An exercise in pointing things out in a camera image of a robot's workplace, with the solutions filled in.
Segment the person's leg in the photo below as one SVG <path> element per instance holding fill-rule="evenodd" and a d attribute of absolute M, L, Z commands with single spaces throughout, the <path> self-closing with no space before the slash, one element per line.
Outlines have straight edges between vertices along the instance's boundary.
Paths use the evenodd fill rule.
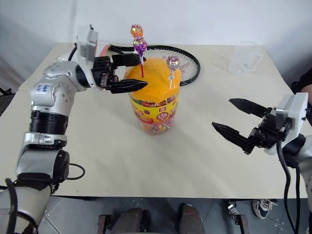
<path fill-rule="evenodd" d="M 137 233 L 140 231 L 142 218 L 143 210 L 141 208 L 131 208 L 119 217 L 110 233 Z"/>
<path fill-rule="evenodd" d="M 181 204 L 177 231 L 179 234 L 205 234 L 202 219 L 191 205 Z"/>
<path fill-rule="evenodd" d="M 273 205 L 277 206 L 276 199 L 258 199 L 252 201 L 253 212 L 261 219 L 265 219 L 268 216 Z"/>

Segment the clear plastic cup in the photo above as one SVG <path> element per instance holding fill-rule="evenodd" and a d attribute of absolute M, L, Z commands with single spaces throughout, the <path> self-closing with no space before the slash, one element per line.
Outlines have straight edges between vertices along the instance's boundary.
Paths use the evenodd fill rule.
<path fill-rule="evenodd" d="M 262 58 L 261 47 L 258 44 L 252 41 L 241 41 L 236 45 L 229 70 L 233 74 L 252 72 Z"/>

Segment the lollipop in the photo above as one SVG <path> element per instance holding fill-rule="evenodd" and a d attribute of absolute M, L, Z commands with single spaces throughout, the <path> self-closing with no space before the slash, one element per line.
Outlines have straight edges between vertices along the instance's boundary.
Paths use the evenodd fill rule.
<path fill-rule="evenodd" d="M 135 37 L 134 41 L 133 41 L 133 46 L 135 48 L 135 50 L 137 51 L 137 53 L 140 56 L 140 61 L 141 61 L 141 72 L 142 72 L 142 77 L 144 77 L 144 70 L 143 70 L 143 53 L 146 50 L 147 47 L 147 43 L 144 40 L 143 37 Z"/>
<path fill-rule="evenodd" d="M 134 38 L 142 37 L 143 36 L 143 29 L 142 29 L 141 25 L 132 24 L 131 29 L 130 29 L 130 33 L 132 34 L 132 36 Z"/>
<path fill-rule="evenodd" d="M 174 71 L 179 66 L 179 58 L 177 56 L 169 56 L 167 59 L 167 65 L 171 71 L 169 80 L 170 80 L 170 88 L 172 87 L 172 80 L 174 79 Z"/>

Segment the floor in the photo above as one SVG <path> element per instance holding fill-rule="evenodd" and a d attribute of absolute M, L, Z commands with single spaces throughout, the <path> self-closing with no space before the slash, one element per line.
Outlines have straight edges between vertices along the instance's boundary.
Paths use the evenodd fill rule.
<path fill-rule="evenodd" d="M 180 203 L 192 204 L 203 219 L 206 234 L 240 234 L 239 226 L 227 214 L 221 199 L 202 198 L 137 198 L 100 197 L 92 201 L 52 196 L 39 226 L 41 234 L 96 234 L 99 215 L 113 215 L 116 220 L 122 212 L 141 207 L 151 213 L 151 232 L 174 234 L 176 212 Z M 308 227 L 307 200 L 301 199 L 300 233 Z M 295 200 L 289 200 L 290 212 L 295 215 Z M 237 203 L 237 210 L 248 219 L 251 234 L 291 234 L 291 227 L 278 200 L 264 220 L 254 216 L 250 201 Z"/>

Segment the orange lid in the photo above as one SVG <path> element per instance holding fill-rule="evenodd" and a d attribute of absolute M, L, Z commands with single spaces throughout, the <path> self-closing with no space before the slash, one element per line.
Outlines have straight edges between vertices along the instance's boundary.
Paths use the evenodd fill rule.
<path fill-rule="evenodd" d="M 162 58 L 147 58 L 144 62 L 144 77 L 141 74 L 141 67 L 137 65 L 126 72 L 125 79 L 139 79 L 148 84 L 138 91 L 132 92 L 132 97 L 136 100 L 162 102 L 173 95 L 178 94 L 180 89 L 181 71 L 174 71 L 174 79 L 170 89 L 169 75 L 166 60 Z"/>

